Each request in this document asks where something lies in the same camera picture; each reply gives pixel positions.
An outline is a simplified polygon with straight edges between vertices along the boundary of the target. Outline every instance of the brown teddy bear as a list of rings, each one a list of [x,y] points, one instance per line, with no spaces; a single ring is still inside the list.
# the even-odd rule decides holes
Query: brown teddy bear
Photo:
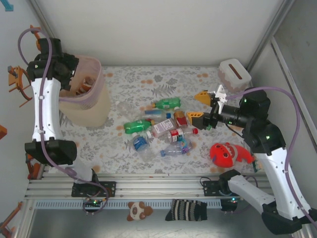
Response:
[[[145,219],[153,213],[152,207],[146,207],[144,202],[129,202],[130,214],[127,217],[129,222]]]

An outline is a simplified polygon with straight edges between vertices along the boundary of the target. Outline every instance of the beige plastic basket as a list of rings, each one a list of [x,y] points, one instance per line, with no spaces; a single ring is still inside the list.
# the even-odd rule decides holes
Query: beige plastic basket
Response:
[[[101,63],[92,57],[76,57],[79,58],[76,73],[70,82],[70,91],[61,90],[59,94],[59,109],[74,124],[101,126],[110,111],[110,99]],[[87,93],[76,95],[87,76],[96,79],[94,85]]]

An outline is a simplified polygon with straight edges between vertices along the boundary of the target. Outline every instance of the bottle cap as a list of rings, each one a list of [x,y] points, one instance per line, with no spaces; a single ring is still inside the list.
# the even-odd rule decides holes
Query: bottle cap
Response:
[[[151,139],[152,138],[152,134],[150,131],[147,131],[147,135],[148,135],[148,138]]]

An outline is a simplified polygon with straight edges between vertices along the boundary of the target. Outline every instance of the green plastic bottle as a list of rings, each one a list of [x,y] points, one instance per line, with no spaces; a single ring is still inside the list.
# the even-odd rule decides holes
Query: green plastic bottle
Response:
[[[161,99],[158,102],[153,103],[152,107],[159,108],[159,109],[169,109],[169,108],[180,107],[180,99],[179,98]]]
[[[124,124],[125,133],[132,134],[148,129],[151,125],[154,125],[154,120],[137,120],[134,122],[128,122]]]

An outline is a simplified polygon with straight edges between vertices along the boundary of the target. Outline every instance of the red plastic fish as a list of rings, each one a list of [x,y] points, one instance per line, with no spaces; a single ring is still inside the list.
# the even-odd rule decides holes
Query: red plastic fish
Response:
[[[250,152],[240,145],[230,145],[216,143],[210,148],[210,158],[212,162],[223,168],[230,168],[234,166],[235,161],[242,162],[246,160],[248,164],[254,161]]]

